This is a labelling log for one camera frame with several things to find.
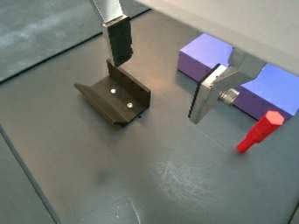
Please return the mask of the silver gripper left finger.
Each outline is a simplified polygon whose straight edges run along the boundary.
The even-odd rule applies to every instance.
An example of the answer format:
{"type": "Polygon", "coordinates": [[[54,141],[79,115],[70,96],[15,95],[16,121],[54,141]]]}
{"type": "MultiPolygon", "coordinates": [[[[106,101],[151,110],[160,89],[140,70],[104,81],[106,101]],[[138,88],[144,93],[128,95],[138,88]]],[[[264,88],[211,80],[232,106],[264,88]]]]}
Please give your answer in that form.
{"type": "Polygon", "coordinates": [[[90,0],[103,21],[103,34],[107,40],[111,61],[122,66],[132,57],[131,18],[123,12],[119,0],[90,0]]]}

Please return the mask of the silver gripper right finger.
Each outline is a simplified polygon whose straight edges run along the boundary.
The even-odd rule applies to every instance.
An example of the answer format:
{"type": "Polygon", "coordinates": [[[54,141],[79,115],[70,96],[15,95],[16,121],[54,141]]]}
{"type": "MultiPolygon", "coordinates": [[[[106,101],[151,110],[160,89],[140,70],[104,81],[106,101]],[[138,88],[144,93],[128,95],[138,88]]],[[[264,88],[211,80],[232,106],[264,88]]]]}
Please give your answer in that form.
{"type": "Polygon", "coordinates": [[[232,104],[239,96],[235,87],[252,81],[264,66],[262,59],[232,48],[228,67],[216,65],[198,85],[188,114],[194,123],[203,119],[218,101],[232,104]]]}

